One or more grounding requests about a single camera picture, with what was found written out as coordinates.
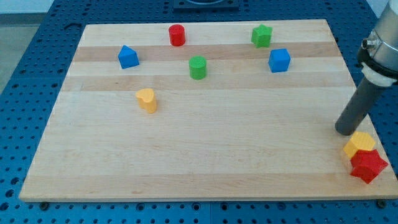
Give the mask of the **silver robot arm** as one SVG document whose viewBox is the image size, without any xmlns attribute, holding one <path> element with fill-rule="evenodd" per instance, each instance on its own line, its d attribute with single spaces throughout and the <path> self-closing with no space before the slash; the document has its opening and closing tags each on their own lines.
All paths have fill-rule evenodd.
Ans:
<svg viewBox="0 0 398 224">
<path fill-rule="evenodd" d="M 362 72 L 371 83 L 388 87 L 397 83 L 397 0 L 390 0 L 357 54 Z"/>
</svg>

